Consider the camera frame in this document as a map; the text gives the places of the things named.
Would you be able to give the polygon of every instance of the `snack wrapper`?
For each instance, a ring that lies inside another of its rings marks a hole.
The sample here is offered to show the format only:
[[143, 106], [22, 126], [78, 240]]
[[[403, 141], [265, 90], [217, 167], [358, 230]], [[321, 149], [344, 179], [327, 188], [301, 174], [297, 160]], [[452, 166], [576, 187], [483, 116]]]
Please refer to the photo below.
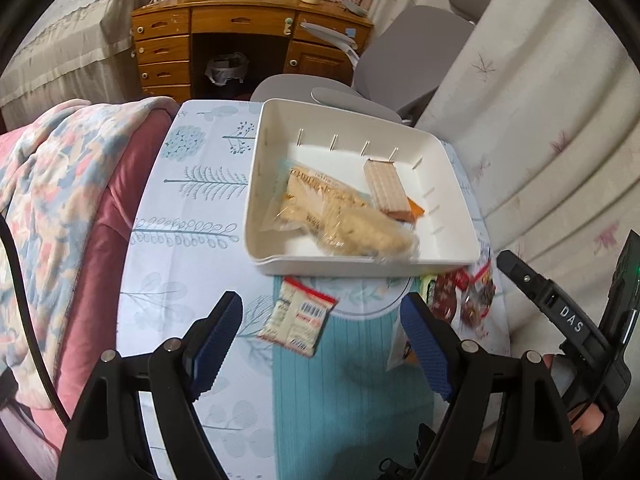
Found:
[[279, 344], [305, 357], [316, 352], [326, 317], [338, 300], [285, 278], [271, 316], [258, 338]]
[[418, 236], [376, 209], [367, 195], [324, 173], [285, 161], [264, 230], [303, 229], [327, 254], [409, 259]]
[[[434, 317], [451, 324], [459, 312], [460, 326], [456, 332], [460, 333], [464, 325], [476, 332], [478, 340], [486, 336], [483, 322], [495, 297], [491, 262], [490, 248], [485, 245], [475, 265], [437, 276], [423, 276], [420, 296]], [[417, 359], [398, 317], [391, 336], [386, 369], [405, 363], [417, 364]]]

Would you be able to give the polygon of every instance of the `chair armrest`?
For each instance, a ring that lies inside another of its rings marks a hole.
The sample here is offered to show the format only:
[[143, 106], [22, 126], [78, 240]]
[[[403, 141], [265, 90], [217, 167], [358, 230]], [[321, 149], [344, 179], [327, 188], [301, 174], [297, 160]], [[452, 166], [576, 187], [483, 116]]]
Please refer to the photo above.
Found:
[[322, 87], [312, 89], [311, 97], [316, 103], [324, 106], [341, 108], [342, 110], [349, 110], [351, 112], [357, 112], [359, 114], [402, 124], [402, 119], [393, 110], [373, 101], [369, 101], [364, 97], [357, 97], [345, 92], [340, 92], [339, 90]]
[[331, 43], [334, 46], [337, 46], [336, 43], [338, 42], [346, 43], [349, 46], [355, 46], [356, 44], [353, 38], [345, 36], [332, 28], [323, 27], [322, 25], [316, 25], [315, 23], [309, 22], [300, 23], [300, 27], [304, 28], [309, 34], [316, 38], [325, 40], [327, 43]]
[[334, 47], [339, 48], [347, 55], [349, 61], [351, 61], [351, 65], [356, 68], [360, 57], [354, 50], [354, 48], [357, 48], [357, 45], [352, 38], [350, 38], [349, 36], [345, 36], [340, 32], [336, 32], [331, 28], [323, 27], [322, 25], [316, 25], [315, 23], [302, 22], [300, 23], [300, 26], [312, 36], [315, 36], [316, 38], [326, 41], [327, 43], [332, 44]]

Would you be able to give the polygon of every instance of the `gray office chair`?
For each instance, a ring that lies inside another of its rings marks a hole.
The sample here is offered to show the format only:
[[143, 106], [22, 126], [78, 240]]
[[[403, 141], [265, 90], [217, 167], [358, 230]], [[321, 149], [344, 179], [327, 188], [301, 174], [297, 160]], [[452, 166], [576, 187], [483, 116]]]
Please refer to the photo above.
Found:
[[413, 124], [449, 71], [491, 0], [449, 0], [452, 10], [404, 10], [358, 58], [354, 41], [313, 23], [302, 26], [340, 48], [351, 61], [350, 87], [324, 77], [281, 74], [265, 79], [251, 101], [291, 99]]

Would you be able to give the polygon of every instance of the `barcode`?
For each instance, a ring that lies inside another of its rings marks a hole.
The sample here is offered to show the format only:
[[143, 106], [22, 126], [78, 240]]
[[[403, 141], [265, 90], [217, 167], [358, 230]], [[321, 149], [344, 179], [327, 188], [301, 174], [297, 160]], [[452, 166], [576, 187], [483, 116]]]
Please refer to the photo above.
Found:
[[300, 339], [292, 339], [291, 341], [289, 341], [289, 344], [291, 346], [295, 346], [296, 348], [299, 348], [300, 350], [306, 350], [306, 343], [303, 341], [300, 341]]
[[300, 306], [300, 312], [302, 312], [302, 314], [307, 314], [308, 316], [311, 317], [322, 317], [322, 311], [324, 310], [324, 308], [320, 308], [319, 306], [315, 306], [314, 304], [309, 303], [308, 301], [305, 301], [301, 306]]

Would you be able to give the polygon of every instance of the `wooden desk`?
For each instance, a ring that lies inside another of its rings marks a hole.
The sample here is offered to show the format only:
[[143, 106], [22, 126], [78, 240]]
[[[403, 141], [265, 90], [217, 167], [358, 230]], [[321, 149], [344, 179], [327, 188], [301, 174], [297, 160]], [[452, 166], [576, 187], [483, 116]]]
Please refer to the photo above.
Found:
[[178, 102], [202, 97], [207, 59], [242, 52], [255, 83], [277, 73], [317, 75], [350, 84], [346, 55], [300, 27], [316, 23], [351, 36], [361, 52], [372, 24], [341, 4], [300, 0], [171, 0], [137, 9], [132, 33], [143, 90]]

